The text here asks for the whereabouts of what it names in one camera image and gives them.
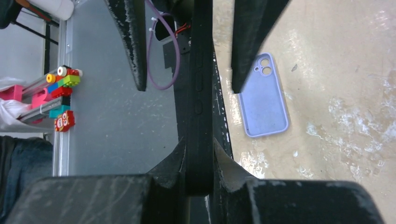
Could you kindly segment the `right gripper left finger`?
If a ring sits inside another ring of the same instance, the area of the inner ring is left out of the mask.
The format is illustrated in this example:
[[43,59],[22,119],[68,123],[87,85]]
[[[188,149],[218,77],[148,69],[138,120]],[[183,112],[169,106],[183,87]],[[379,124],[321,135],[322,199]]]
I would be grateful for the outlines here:
[[6,223],[182,223],[186,214],[181,177],[185,148],[185,140],[181,140],[145,174],[40,179],[23,191]]

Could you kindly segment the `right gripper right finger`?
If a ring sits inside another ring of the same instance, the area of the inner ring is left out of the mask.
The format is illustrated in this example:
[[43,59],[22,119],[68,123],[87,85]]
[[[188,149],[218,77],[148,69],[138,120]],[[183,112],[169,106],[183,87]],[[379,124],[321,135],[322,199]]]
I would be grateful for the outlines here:
[[382,224],[371,195],[358,183],[259,179],[212,140],[213,224]]

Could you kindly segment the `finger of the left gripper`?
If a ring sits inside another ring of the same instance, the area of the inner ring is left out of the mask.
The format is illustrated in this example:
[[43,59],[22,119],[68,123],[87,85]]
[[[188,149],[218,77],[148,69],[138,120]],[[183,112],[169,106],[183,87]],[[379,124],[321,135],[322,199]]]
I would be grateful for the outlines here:
[[147,88],[147,44],[145,2],[143,0],[106,0],[127,55],[138,91]]
[[255,57],[289,0],[236,0],[232,36],[232,90],[240,93]]

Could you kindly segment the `black phone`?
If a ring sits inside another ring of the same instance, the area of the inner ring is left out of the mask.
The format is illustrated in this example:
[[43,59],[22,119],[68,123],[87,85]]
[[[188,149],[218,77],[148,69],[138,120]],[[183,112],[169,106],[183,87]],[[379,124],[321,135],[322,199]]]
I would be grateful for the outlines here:
[[213,190],[212,13],[213,1],[194,1],[185,151],[189,196],[206,196]]

